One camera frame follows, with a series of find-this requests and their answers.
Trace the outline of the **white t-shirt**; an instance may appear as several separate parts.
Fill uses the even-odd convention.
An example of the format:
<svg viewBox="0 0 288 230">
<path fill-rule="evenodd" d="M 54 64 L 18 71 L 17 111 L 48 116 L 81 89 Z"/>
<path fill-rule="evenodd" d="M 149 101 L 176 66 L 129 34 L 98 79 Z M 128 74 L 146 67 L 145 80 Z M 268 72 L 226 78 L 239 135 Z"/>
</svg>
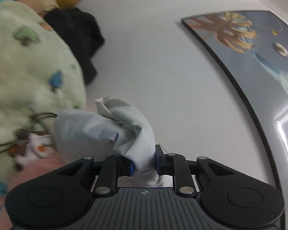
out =
<svg viewBox="0 0 288 230">
<path fill-rule="evenodd" d="M 119 154 L 131 160 L 135 174 L 131 186 L 163 187 L 156 171 L 156 141 L 148 120 L 132 104 L 112 97 L 95 101 L 97 112 L 63 110 L 53 130 L 58 152 L 66 163 L 91 156 L 103 161 Z"/>
</svg>

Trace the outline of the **green fleece blanket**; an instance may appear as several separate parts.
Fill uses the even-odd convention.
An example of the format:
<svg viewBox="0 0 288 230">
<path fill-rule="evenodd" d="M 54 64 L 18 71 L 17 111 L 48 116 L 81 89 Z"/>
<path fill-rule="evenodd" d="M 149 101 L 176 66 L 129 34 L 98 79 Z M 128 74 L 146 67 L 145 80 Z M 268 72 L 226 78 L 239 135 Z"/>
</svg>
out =
<svg viewBox="0 0 288 230">
<path fill-rule="evenodd" d="M 16 172 L 7 149 L 31 115 L 86 107 L 82 69 L 69 46 L 30 7 L 0 2 L 0 182 Z"/>
</svg>

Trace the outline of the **black garment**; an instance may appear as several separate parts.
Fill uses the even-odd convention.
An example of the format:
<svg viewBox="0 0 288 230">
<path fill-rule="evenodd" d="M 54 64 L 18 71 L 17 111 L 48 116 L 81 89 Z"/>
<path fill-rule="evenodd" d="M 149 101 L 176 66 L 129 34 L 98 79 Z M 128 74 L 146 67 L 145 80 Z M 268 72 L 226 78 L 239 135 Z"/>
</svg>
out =
<svg viewBox="0 0 288 230">
<path fill-rule="evenodd" d="M 91 58 L 105 42 L 95 17 L 74 7 L 55 8 L 44 19 L 69 46 L 82 69 L 85 84 L 90 84 L 97 75 Z"/>
</svg>

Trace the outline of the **framed leaf painting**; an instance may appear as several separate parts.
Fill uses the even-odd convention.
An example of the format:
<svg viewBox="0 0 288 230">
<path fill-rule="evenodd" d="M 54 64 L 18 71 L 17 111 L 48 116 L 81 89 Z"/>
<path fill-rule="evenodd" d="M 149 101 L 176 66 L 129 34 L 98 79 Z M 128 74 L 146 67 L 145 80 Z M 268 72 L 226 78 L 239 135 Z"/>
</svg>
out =
<svg viewBox="0 0 288 230">
<path fill-rule="evenodd" d="M 270 11 L 182 19 L 216 60 L 251 115 L 285 199 L 288 229 L 288 25 Z"/>
</svg>

